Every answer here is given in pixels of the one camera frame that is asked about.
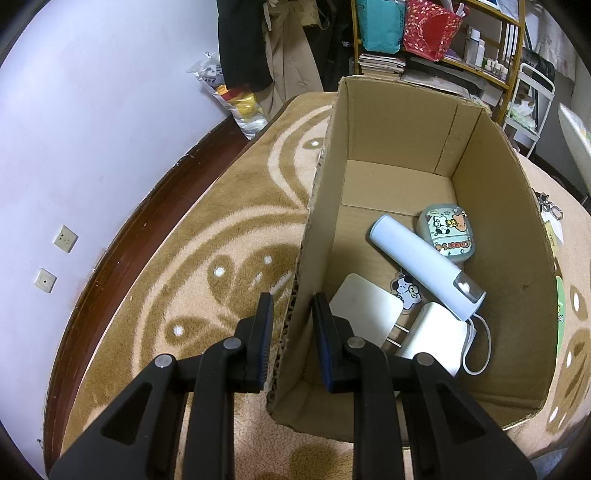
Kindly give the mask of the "stack of books left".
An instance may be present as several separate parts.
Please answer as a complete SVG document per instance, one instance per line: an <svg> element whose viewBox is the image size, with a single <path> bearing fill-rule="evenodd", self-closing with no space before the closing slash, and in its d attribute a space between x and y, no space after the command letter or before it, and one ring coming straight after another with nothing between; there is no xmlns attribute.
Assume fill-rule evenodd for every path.
<svg viewBox="0 0 591 480"><path fill-rule="evenodd" d="M358 64L363 75L381 79L399 79L406 69L405 58L370 53L363 53Z"/></svg>

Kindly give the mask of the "lower wall socket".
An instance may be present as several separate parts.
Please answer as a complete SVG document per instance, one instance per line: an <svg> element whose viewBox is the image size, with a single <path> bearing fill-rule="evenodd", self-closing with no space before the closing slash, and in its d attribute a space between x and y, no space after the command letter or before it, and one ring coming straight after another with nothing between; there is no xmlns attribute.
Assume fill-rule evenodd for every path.
<svg viewBox="0 0 591 480"><path fill-rule="evenodd" d="M51 272L40 268L34 280L34 285L43 291L44 293L50 294L56 283L57 277Z"/></svg>

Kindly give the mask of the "wall socket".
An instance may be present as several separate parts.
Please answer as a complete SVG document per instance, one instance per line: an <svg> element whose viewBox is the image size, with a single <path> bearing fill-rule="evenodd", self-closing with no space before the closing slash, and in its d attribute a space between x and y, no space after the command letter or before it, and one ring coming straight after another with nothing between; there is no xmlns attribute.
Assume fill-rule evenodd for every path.
<svg viewBox="0 0 591 480"><path fill-rule="evenodd" d="M40 268L34 280L34 285L43 291L44 293L50 294L56 283L57 277L51 272Z"/></svg>
<svg viewBox="0 0 591 480"><path fill-rule="evenodd" d="M66 225L62 225L53 240L53 244L63 252L70 253L77 240L78 235Z"/></svg>

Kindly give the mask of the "black key bunch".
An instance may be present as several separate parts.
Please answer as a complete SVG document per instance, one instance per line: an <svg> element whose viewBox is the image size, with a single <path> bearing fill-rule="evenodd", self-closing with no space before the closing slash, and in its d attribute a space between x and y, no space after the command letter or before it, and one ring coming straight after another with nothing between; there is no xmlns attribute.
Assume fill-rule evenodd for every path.
<svg viewBox="0 0 591 480"><path fill-rule="evenodd" d="M533 190L536 202L539 208L541 218L544 222L554 219L561 221L564 218L564 212L557 206L545 192Z"/></svg>

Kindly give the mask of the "white cylindrical bottle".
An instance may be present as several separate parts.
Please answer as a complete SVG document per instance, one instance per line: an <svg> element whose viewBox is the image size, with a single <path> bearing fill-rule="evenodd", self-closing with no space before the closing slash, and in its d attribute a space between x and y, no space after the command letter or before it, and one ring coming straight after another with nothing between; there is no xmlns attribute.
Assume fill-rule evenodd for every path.
<svg viewBox="0 0 591 480"><path fill-rule="evenodd" d="M459 320L481 307L486 291L456 264L389 215L370 228L369 241L423 285Z"/></svg>

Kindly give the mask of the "white square pad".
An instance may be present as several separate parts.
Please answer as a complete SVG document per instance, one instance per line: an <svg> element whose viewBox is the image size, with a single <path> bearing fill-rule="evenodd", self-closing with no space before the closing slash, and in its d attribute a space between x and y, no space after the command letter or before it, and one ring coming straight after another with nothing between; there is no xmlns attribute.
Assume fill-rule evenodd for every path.
<svg viewBox="0 0 591 480"><path fill-rule="evenodd" d="M351 273L329 301L332 315L345 318L353 334L382 347L386 342L400 347L390 334L394 328L407 333L398 324L401 314L418 304L413 297L400 298L375 285L362 276Z"/></svg>

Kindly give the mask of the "white bottles on shelf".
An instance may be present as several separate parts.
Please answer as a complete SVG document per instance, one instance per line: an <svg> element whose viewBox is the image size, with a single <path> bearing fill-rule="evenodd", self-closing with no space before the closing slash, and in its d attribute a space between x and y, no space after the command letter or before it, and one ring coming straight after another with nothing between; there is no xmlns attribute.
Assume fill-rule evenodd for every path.
<svg viewBox="0 0 591 480"><path fill-rule="evenodd" d="M486 42L481 32L469 26L465 41L464 62L505 81L509 75L509 69L500 61L486 57L485 53Z"/></svg>

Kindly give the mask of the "green cartoon earbud case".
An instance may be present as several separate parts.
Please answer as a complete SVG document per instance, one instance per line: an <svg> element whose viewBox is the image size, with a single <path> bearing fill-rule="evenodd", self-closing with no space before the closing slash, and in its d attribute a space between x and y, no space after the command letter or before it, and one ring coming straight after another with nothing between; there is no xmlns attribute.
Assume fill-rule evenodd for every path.
<svg viewBox="0 0 591 480"><path fill-rule="evenodd" d="M476 250L466 211L455 204L435 204L419 216L416 233L451 262L460 264Z"/></svg>

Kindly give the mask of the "red patterned gift bag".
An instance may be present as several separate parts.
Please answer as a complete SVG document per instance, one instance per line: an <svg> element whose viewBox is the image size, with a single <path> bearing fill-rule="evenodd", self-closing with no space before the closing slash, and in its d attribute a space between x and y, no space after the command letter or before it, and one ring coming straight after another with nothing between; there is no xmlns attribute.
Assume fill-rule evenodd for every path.
<svg viewBox="0 0 591 480"><path fill-rule="evenodd" d="M433 62L442 60L469 14L464 3L449 9L432 1L407 1L404 50Z"/></svg>

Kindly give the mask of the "cartoon dog sticker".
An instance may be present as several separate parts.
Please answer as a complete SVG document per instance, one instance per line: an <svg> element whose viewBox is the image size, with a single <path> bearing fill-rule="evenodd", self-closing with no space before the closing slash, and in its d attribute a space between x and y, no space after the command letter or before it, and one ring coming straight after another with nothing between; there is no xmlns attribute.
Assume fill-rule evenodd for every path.
<svg viewBox="0 0 591 480"><path fill-rule="evenodd" d="M422 293L415 279L401 271L398 272L390 283L391 294L403 302L403 311L411 312L423 302Z"/></svg>

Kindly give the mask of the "wooden bookshelf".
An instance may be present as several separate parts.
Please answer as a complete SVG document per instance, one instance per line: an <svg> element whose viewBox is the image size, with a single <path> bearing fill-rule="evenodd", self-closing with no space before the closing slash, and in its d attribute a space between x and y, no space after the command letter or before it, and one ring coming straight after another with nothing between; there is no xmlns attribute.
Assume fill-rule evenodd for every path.
<svg viewBox="0 0 591 480"><path fill-rule="evenodd" d="M501 124L517 88L523 1L353 1L353 72L380 80L446 81Z"/></svg>

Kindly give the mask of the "black hanging coat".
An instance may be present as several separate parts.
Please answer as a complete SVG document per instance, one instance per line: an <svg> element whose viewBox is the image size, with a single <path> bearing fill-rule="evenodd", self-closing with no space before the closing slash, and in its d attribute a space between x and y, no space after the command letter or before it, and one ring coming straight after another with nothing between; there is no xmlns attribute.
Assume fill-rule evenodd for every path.
<svg viewBox="0 0 591 480"><path fill-rule="evenodd" d="M228 88L266 90L273 83L266 60L263 5L266 1L217 0L218 50Z"/></svg>

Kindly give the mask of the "teal bag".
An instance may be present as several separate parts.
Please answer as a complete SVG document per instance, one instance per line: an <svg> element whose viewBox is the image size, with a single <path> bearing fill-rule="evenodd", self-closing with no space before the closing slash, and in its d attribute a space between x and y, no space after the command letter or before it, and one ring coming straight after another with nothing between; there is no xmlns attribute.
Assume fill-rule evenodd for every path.
<svg viewBox="0 0 591 480"><path fill-rule="evenodd" d="M363 48L370 52L397 54L403 43L406 2L356 1Z"/></svg>

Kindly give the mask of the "white power adapter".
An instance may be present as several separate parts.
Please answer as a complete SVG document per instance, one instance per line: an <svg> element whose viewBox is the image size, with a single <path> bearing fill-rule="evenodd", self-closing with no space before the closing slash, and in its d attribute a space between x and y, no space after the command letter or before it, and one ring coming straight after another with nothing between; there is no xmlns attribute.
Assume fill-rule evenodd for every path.
<svg viewBox="0 0 591 480"><path fill-rule="evenodd" d="M467 365L468 353L476 339L475 320L482 323L487 336L487 357L478 370ZM396 348L396 354L406 359L426 353L434 357L452 376L463 369L468 375L481 375L492 357L492 335L486 320L473 314L468 320L457 319L446 307L430 302L422 307L410 329L396 325L403 333L401 341L388 337L386 341Z"/></svg>

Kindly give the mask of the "white metal cart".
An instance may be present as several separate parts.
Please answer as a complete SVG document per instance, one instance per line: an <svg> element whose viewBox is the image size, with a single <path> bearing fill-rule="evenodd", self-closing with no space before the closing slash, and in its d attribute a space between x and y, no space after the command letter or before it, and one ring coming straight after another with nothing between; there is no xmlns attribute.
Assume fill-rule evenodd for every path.
<svg viewBox="0 0 591 480"><path fill-rule="evenodd" d="M529 146L519 152L526 158L535 150L555 98L554 82L537 68L522 63L503 123L510 142L519 147L515 135L525 137Z"/></svg>

